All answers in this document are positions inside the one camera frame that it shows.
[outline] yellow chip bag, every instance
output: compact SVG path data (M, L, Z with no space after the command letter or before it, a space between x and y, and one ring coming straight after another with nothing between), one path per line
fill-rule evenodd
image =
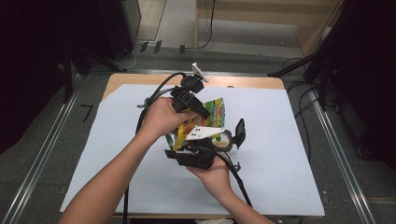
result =
M193 119L189 119L180 124L173 132L167 134L166 141L173 150L178 150L180 147L187 144L186 136L189 134L195 125L224 128L225 121L225 108L222 98L214 101L204 103L204 107L210 112L210 116L207 119L197 115ZM213 136L217 141L220 141L219 134Z

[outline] gray floor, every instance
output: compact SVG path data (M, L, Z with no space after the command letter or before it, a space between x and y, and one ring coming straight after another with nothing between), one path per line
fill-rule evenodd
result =
M236 54L227 52L226 48L221 52L219 50L189 50L184 54L179 54L174 49L161 49L159 53L154 54L153 49L148 49L145 52L136 50L134 57L128 55L120 63L129 65L135 60L135 66L128 69L130 73L147 71L147 69L190 71L191 63L197 62L203 71L242 73L245 76L256 77L281 69L282 63L290 55L295 56L294 47L282 50L274 50L273 53L269 53L270 55L260 55L256 52ZM288 87L292 81L302 80L303 70L293 71L293 75L284 76L285 86ZM59 209L68 184L112 73L101 64L92 62L92 72L84 77L70 115L18 223L55 223L59 218ZM294 112L298 111L299 98L308 88L302 85L290 92L290 103ZM5 217L19 186L29 172L36 154L63 105L63 97L64 92L60 90L35 119L22 140L0 155L0 219ZM303 105L310 101L311 99L306 96L303 99ZM93 106L85 122L83 120L87 116L88 108L81 105ZM396 220L396 172L382 161L360 159L342 118L331 108L327 113L332 119L333 127L363 192L370 202L377 223L394 223ZM311 167L326 213L323 218L305 219L304 223L361 223L314 107L306 110L304 117L311 138ZM304 145L307 147L301 119L297 118L296 121ZM273 221L275 223L299 223L297 218L274 218ZM120 223L120 220L112 219L111 223Z

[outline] white sheet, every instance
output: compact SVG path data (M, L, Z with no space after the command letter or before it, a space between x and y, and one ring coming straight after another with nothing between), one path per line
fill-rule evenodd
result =
M144 99L157 86L123 85L99 106L87 145L78 162L61 212L79 189L113 159L134 136ZM240 162L253 207L264 215L324 216L318 189L284 90L210 88L197 94L202 101L222 97L225 128L234 134L245 119L247 137L230 156ZM129 212L138 214L216 214L227 211L207 193L199 179L166 158L165 138L148 151L130 187ZM232 177L234 191L243 198ZM122 212L123 201L116 212Z

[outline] black wire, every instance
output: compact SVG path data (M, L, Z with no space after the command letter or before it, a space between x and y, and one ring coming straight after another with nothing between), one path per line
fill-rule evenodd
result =
M200 47L198 47L197 49L204 49L206 48L206 46L209 44L210 40L212 39L212 35L213 35L213 15L215 13L215 4L216 4L216 0L213 0L213 6L212 6L212 15L210 16L210 30L209 30L209 39L207 39L206 43Z
M306 123L305 123L305 118L303 116L303 110L301 109L301 102L303 100L303 97L309 93L310 91L312 91L313 89L316 89L317 87L313 87L308 89L307 91L305 91L299 98L298 101L298 107L299 107L299 113L300 113L300 117L301 117L301 121L303 123L304 129L305 129L305 135L306 135L306 142L307 142L307 158L308 158L308 162L311 163L311 154L312 154L312 149L311 149L311 139L309 136L309 132L308 132L308 128L306 127Z
M137 125L136 125L136 132L135 132L135 133L139 132L139 130L140 130L142 124L143 124L143 119L144 119L144 117L146 116L146 114L147 114L147 112L148 112L149 107L151 106L151 104L152 104L156 99L158 99L158 97L159 97L160 95L166 93L166 91L165 91L165 92L162 92L161 94L158 94L158 92L161 90L161 88L162 88L170 79L172 79L173 77L178 76L178 75L182 75L183 77L186 76L186 74L185 74L185 73L182 73L182 72L177 72L177 73L174 73L174 74L170 75L169 77L167 77L167 78L163 81L163 83L161 83L160 86L158 86L157 90L155 90L155 92L150 96L150 98L148 99L148 101L145 103L145 108L144 108L143 111L140 113L139 120L138 120ZM123 207L123 213L122 213L122 223L123 223L123 224L128 224L128 198L129 198L129 186L127 187L127 189L125 190L125 193L124 193L124 207Z
M218 152L214 152L216 154L217 157L221 158L222 161L225 162L225 164L227 165L228 169L230 170L230 172L233 174L233 177L235 177L236 182L238 183L239 188L242 191L242 194L245 197L245 201L247 202L247 205L249 205L250 207L253 207L251 204L251 201L248 197L248 193L245 190L245 186L244 186L244 182L242 181L241 177L239 176L239 174L236 172L234 166L232 165L231 162L228 162L223 156L221 156L221 154L219 154Z

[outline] wooden panel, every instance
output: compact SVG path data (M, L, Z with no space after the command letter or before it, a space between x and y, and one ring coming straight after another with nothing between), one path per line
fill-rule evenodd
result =
M319 25L334 0L290 1L290 0L218 0L214 19L222 21L251 21L303 26ZM198 18L210 18L212 2L199 0Z
M103 100L122 84L160 85L167 77L169 75L114 74L107 83ZM285 89L282 80L277 77L207 77L210 81L204 85L210 87L234 86L240 88ZM179 85L180 80L181 76L177 76L172 78L167 84Z

